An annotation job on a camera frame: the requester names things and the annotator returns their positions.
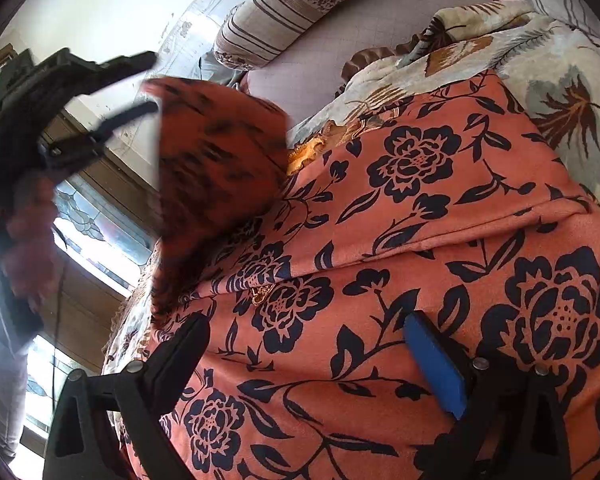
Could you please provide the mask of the grey sleeve forearm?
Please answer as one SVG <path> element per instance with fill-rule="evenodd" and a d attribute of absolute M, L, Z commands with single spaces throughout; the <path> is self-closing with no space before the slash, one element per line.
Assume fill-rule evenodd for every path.
<path fill-rule="evenodd" d="M 0 457 L 5 463 L 15 458 L 22 436 L 29 347 L 41 327 L 27 300 L 12 292 L 0 263 Z"/>

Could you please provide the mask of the person left hand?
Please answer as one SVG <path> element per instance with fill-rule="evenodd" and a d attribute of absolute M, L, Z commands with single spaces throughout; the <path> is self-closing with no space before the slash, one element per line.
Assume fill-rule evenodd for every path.
<path fill-rule="evenodd" d="M 58 255 L 52 234 L 57 217 L 55 188 L 38 177 L 24 204 L 6 222 L 12 244 L 1 256 L 0 270 L 16 298 L 37 311 L 58 286 Z"/>

